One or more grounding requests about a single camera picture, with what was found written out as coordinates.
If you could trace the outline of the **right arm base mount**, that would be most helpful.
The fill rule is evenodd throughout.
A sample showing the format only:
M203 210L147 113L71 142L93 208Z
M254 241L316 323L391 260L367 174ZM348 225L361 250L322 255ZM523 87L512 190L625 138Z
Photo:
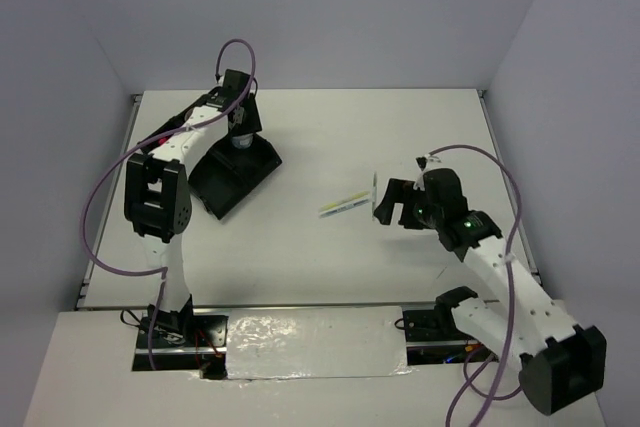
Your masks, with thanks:
M434 304L403 308L394 327L404 335L409 366L460 363L479 345L456 330Z

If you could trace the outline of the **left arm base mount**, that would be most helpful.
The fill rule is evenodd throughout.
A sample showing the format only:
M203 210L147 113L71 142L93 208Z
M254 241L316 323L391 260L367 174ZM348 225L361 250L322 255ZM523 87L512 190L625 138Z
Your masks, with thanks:
M190 371L205 380L228 378L227 315L160 314L155 324L151 316L151 309L120 311L120 322L136 331L132 371Z

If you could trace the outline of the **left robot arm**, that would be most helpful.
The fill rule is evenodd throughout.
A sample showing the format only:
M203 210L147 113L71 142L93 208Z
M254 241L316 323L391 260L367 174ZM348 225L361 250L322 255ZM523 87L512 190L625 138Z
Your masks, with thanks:
M221 220L282 163L260 135L255 82L227 70L126 162L124 215L148 267L161 272L163 293L149 306L149 321L175 346L189 343L196 332L182 252L192 202Z

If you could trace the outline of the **yellow pen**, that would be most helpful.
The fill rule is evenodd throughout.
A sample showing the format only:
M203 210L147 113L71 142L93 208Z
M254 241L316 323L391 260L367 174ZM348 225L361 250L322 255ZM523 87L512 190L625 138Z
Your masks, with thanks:
M341 207L341 206L343 206L345 204L349 204L351 202L354 202L354 201L357 201L357 200L360 200L360 199L365 199L365 198L367 198L369 196L369 194L370 194L370 191L368 191L368 190L357 192L357 193L352 194L352 195L350 195L350 196L348 196L346 198L340 199L338 201L331 202L329 204L326 204L326 205L320 207L318 212L319 213L324 213L324 212L330 211L332 209Z

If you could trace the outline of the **clear jar of pins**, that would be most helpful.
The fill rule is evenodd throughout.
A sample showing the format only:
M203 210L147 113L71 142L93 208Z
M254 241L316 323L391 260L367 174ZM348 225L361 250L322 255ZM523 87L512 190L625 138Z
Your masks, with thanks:
M254 141L254 133L247 133L242 135L233 135L231 137L231 144L236 149L247 149Z

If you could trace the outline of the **green pen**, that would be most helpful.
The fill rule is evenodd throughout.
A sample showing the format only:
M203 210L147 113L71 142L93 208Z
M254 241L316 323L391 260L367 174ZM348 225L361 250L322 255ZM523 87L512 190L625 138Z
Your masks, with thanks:
M378 183L377 171L374 171L373 179L372 179L371 196L370 196L372 221L375 221L375 219L376 219L375 218L375 209L376 209L376 206L377 206L377 183Z

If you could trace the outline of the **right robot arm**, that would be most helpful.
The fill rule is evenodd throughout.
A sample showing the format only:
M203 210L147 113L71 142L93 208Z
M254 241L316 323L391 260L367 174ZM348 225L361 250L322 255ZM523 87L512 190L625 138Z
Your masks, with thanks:
M531 405L552 415L604 385L607 342L595 326L583 328L559 306L510 252L491 217L468 206L454 170L425 168L416 181L392 178L373 211L390 224L396 206L405 229L430 229L503 304L492 311L471 288L436 299L435 327L446 338L462 333L505 360Z

